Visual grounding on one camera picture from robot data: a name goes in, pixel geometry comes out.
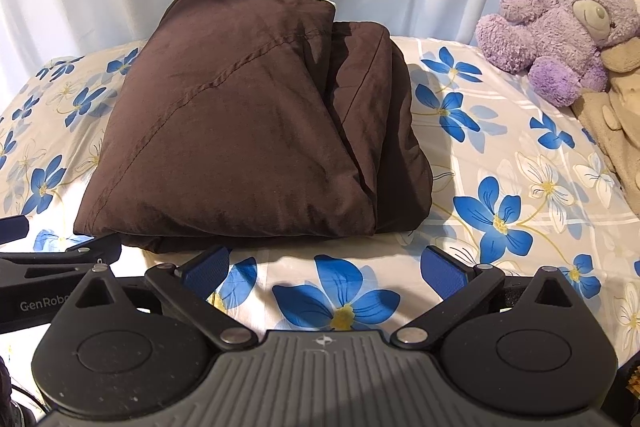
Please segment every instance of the black cable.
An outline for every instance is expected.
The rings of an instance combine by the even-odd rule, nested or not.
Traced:
[[[29,400],[31,400],[34,404],[36,404],[44,414],[49,412],[49,409],[40,400],[38,400],[35,396],[33,396],[33,394],[29,393],[29,391],[21,387],[18,387],[14,383],[11,384],[11,388],[14,391],[17,391],[18,393],[22,393],[24,396],[26,396]]]

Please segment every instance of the stitching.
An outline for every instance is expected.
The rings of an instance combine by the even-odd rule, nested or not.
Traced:
[[[382,44],[382,39],[384,38],[384,36],[385,36],[385,32],[381,31],[380,32],[380,40],[378,41],[378,45],[376,46],[376,51],[373,53],[373,55],[371,57],[371,62],[369,63],[369,67],[367,68],[367,73],[365,73],[363,75],[362,82],[358,86],[358,89],[356,90],[356,93],[353,95],[353,98],[351,99],[351,103],[349,104],[349,108],[347,109],[347,112],[344,114],[344,118],[342,118],[342,121],[340,122],[341,125],[344,125],[344,122],[347,120],[347,117],[349,116],[349,112],[351,111],[351,107],[353,107],[353,103],[355,102],[356,98],[358,97],[358,93],[360,92],[360,89],[364,85],[365,79],[369,76],[369,71],[371,71],[371,67],[373,66],[373,62],[374,62],[374,60],[376,60],[376,56],[378,55],[378,51],[380,50],[380,45]]]
[[[286,37],[280,37],[278,39],[275,39],[275,40],[269,42],[268,44],[263,45],[261,48],[258,48],[257,50],[253,51],[252,53],[249,53],[248,55],[246,55],[241,60],[238,60],[235,64],[232,64],[231,66],[226,68],[226,70],[222,71],[222,73],[220,73],[211,82],[208,82],[207,84],[202,84],[201,86],[198,86],[198,87],[195,87],[195,88],[192,88],[187,93],[185,93],[179,100],[177,100],[177,102],[174,102],[172,104],[173,105],[173,109],[171,110],[171,112],[168,115],[166,115],[164,117],[161,117],[161,118],[159,118],[158,121],[156,121],[156,124],[154,125],[154,127],[157,127],[157,128],[154,129],[154,127],[152,127],[151,130],[149,131],[149,133],[147,133],[138,142],[138,145],[136,146],[138,151],[135,153],[133,158],[129,161],[129,164],[124,168],[124,170],[122,171],[121,174],[119,174],[119,176],[118,176],[118,174],[115,175],[115,176],[118,177],[117,181],[115,181],[112,184],[110,184],[111,185],[110,188],[105,188],[105,190],[103,190],[102,193],[100,194],[100,196],[97,198],[96,203],[95,203],[94,207],[92,208],[92,212],[89,214],[89,219],[87,219],[87,221],[91,222],[90,228],[92,229],[95,226],[95,222],[97,221],[98,216],[100,215],[101,211],[107,205],[107,202],[109,201],[109,197],[111,196],[111,193],[114,191],[115,187],[122,181],[122,179],[124,178],[124,176],[127,173],[127,171],[129,171],[130,166],[132,166],[133,162],[136,160],[136,158],[138,158],[138,155],[144,150],[144,148],[149,144],[149,142],[151,142],[151,140],[156,135],[156,133],[158,133],[158,131],[160,131],[162,129],[162,127],[164,127],[164,124],[169,121],[169,119],[174,115],[174,113],[178,109],[180,109],[181,107],[184,107],[185,105],[190,103],[191,100],[193,100],[194,97],[196,97],[196,95],[200,94],[204,90],[210,89],[211,87],[221,86],[225,82],[225,80],[228,79],[228,77],[231,76],[231,74],[233,74],[235,71],[239,70],[242,66],[247,65],[249,62],[251,62],[252,60],[255,60],[256,58],[259,58],[259,57],[262,57],[263,55],[266,55],[268,52],[270,52],[271,50],[275,49],[276,47],[281,46],[283,44],[291,44],[292,42],[295,42],[296,40],[299,40],[300,38],[309,39],[309,38],[313,38],[313,37],[318,36],[318,35],[331,35],[331,32],[330,31],[325,31],[325,30],[320,30],[320,29],[315,29],[315,30],[306,32],[304,34],[295,33],[295,34],[288,35]],[[98,204],[100,204],[100,207],[97,210],[95,210],[95,208],[96,208],[96,206]]]

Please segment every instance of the teddy bear's arm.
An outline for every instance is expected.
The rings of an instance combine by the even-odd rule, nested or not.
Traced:
[[[530,23],[557,6],[557,0],[500,0],[500,15],[509,22]]]

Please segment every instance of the stuffed animal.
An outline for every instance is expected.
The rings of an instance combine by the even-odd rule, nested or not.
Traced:
[[[618,174],[631,210],[640,216],[640,38],[602,51],[609,92],[584,92],[572,105],[575,116]]]
[[[509,73],[530,67],[534,91],[556,107],[587,88],[602,91],[600,50],[640,27],[634,0],[501,0],[500,15],[482,17],[476,39],[484,56]]]

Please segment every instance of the beige stuffed animal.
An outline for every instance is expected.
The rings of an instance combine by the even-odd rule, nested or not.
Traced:
[[[572,109],[640,216],[640,38],[603,50],[602,61],[609,70],[610,91],[584,92]]]

